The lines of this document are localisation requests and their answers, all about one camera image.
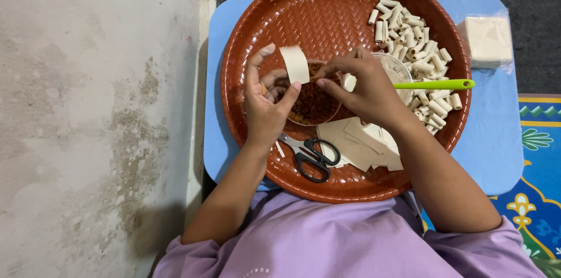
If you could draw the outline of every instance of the blue cloth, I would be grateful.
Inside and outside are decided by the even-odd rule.
[[[210,20],[207,66],[204,163],[210,177],[219,181],[239,151],[222,109],[219,76],[224,49],[239,17],[253,0],[228,0]],[[506,14],[499,0],[437,0],[455,23],[467,15]],[[487,195],[509,191],[523,169],[518,92],[514,71],[473,70],[470,114],[452,156]],[[271,188],[264,181],[258,190]]]

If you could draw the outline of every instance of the hand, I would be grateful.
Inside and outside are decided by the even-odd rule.
[[[337,71],[356,77],[356,86],[349,93],[333,81],[324,79]],[[314,76],[317,84],[363,120],[386,130],[410,119],[413,113],[403,104],[382,64],[370,52],[358,46],[346,57],[336,57]]]
[[[245,70],[246,144],[258,146],[267,151],[281,135],[288,113],[298,99],[300,88],[302,88],[299,82],[295,82],[285,89],[289,83],[288,73],[284,69],[274,70],[261,79],[268,90],[267,94],[263,96],[257,66],[274,51],[274,44],[260,49],[248,60]],[[282,93],[284,93],[284,97],[275,104],[277,95]]]

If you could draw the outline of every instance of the plastic bag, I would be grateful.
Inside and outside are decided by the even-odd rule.
[[[512,72],[515,66],[508,12],[468,15],[457,27],[468,49],[471,68]]]

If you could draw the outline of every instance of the fingernail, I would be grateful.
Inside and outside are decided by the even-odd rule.
[[[272,44],[264,47],[263,49],[261,49],[261,53],[265,56],[268,56],[273,52],[275,52],[275,44],[274,43],[272,43]]]

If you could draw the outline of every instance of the scissors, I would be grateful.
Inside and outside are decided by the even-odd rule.
[[[329,172],[329,169],[325,164],[327,163],[328,165],[335,166],[341,160],[341,153],[335,147],[335,145],[332,145],[331,143],[322,139],[307,139],[304,141],[298,141],[289,137],[286,133],[283,132],[280,134],[278,140],[286,143],[294,150],[294,153],[296,154],[296,163],[298,163],[298,167],[300,168],[300,171],[302,172],[305,178],[313,182],[326,182],[329,179],[331,173]],[[316,151],[314,149],[314,144],[317,142],[322,142],[329,145],[333,149],[333,151],[336,152],[337,158],[335,160],[330,160],[325,155]],[[314,156],[318,157],[319,160],[313,158],[308,153],[311,153]],[[310,162],[312,165],[318,167],[319,169],[323,170],[325,172],[325,177],[323,179],[316,179],[310,176],[308,173],[306,173],[306,171],[302,167],[302,162],[305,160]]]

